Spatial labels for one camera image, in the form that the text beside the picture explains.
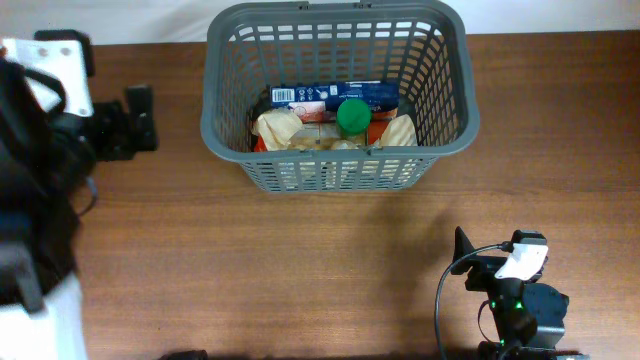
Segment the beige bag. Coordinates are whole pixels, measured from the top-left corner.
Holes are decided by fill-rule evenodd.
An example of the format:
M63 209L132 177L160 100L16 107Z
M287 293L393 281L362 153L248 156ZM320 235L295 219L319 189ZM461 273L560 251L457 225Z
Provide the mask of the beige bag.
M262 113L252 126L252 133L264 142L267 151L286 150L291 138L303 128L301 119L288 108Z
M409 115L402 115L391 120L373 121L367 130L351 137L339 134L334 124L329 124L321 131L321 139L330 150L355 150L365 147L415 147L417 135L414 123Z

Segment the green lid pesto jar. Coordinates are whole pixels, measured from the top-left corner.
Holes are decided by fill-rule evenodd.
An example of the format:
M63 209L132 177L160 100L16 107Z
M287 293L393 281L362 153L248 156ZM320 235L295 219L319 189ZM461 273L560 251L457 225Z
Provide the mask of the green lid pesto jar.
M336 113L336 126L343 137L364 133L372 119L369 105L361 99L345 100Z

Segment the blue pasta box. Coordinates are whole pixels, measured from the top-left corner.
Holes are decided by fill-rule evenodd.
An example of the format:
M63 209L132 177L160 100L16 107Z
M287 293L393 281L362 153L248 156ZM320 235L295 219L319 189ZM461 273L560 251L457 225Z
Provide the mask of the blue pasta box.
M380 81L272 87L269 95L272 108L288 108L303 123L334 122L339 106L351 98L365 101L375 120L395 118L399 107L398 86Z

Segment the orange spaghetti package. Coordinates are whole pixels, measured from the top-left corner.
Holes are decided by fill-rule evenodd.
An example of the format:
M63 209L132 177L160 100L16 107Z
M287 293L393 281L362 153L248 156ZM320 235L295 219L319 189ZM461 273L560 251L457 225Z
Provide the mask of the orange spaghetti package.
M324 129L325 126L329 124L334 124L336 126L334 122L303 123L303 128L291 138L291 144L286 150L300 150L300 151L330 150L328 144L321 139L321 131ZM253 145L253 151L268 152L266 150L263 140L258 136L254 135L253 133L252 135L257 138L257 140L255 141L255 144Z

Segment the grey plastic basket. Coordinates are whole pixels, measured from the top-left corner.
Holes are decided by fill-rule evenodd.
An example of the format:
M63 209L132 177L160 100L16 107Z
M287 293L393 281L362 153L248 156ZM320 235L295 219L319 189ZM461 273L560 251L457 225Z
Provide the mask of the grey plastic basket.
M410 187L479 130L463 21L440 1L232 6L207 32L200 124L268 192Z

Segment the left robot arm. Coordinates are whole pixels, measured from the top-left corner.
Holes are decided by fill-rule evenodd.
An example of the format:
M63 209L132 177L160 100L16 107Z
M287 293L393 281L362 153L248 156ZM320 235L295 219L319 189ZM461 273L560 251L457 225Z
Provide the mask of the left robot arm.
M96 102L90 38L39 30L1 41L1 355L83 359L82 290L73 239L80 187L100 162L159 145L153 92Z

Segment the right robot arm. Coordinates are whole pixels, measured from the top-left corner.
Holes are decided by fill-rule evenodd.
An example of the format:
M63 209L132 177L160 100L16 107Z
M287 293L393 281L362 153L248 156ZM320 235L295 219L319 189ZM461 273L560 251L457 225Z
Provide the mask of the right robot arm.
M561 351L564 318L570 298L540 281L548 260L547 239L539 232L516 230L511 239L476 248L462 228L447 275L466 275L465 289L487 296L498 339L478 345L481 359L587 359L575 350Z

